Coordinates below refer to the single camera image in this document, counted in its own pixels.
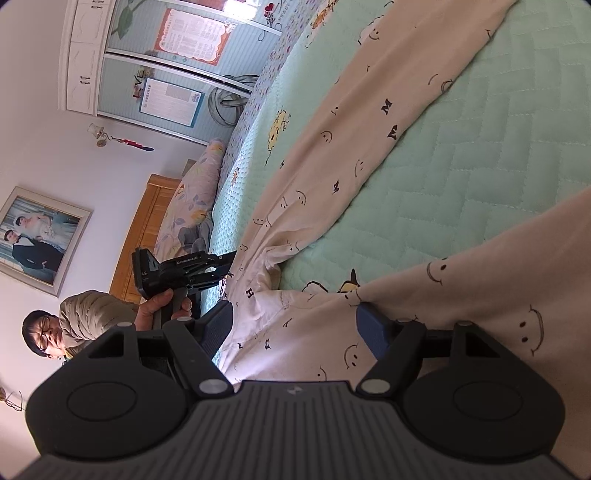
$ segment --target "ribbed plastic surface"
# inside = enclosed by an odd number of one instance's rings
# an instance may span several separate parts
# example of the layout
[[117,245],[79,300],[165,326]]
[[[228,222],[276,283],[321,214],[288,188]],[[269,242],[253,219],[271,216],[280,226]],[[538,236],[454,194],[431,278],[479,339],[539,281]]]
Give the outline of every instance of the ribbed plastic surface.
[[132,459],[84,464],[41,458],[17,480],[562,480],[553,460],[475,465],[421,444],[394,408],[344,382],[244,382],[199,404],[166,443]]

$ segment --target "wooden headboard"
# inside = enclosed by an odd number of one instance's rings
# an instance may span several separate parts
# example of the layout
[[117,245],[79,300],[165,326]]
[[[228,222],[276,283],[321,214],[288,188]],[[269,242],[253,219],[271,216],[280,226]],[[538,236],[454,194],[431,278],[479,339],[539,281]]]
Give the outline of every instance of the wooden headboard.
[[135,212],[134,221],[123,244],[109,293],[118,299],[139,304],[141,295],[135,288],[131,254],[136,248],[154,251],[160,225],[180,180],[152,175]]

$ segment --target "hair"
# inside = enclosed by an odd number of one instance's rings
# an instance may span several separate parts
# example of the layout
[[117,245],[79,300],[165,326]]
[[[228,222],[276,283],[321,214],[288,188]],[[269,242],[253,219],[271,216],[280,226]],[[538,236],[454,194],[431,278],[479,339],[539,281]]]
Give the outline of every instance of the hair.
[[25,320],[22,323],[22,337],[25,339],[25,343],[31,352],[36,353],[39,356],[47,356],[47,354],[37,346],[33,338],[33,326],[41,317],[53,317],[53,315],[43,310],[35,310],[34,312],[31,312],[25,317]]

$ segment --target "quilted bedspread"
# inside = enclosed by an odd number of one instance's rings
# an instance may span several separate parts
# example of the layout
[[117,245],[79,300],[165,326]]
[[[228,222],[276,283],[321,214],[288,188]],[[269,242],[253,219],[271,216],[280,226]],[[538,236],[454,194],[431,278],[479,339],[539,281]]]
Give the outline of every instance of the quilted bedspread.
[[[266,182],[383,8],[340,0],[313,41],[304,31],[215,206],[216,253],[238,246]],[[519,0],[332,229],[284,264],[281,288],[336,291],[446,257],[591,184],[590,94],[589,4]]]

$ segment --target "wedding photo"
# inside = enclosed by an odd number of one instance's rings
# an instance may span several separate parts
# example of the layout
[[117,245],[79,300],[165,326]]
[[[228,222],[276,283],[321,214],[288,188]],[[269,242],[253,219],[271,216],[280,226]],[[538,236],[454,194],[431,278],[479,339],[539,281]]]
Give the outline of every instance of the wedding photo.
[[89,215],[17,187],[0,212],[0,271],[57,295]]

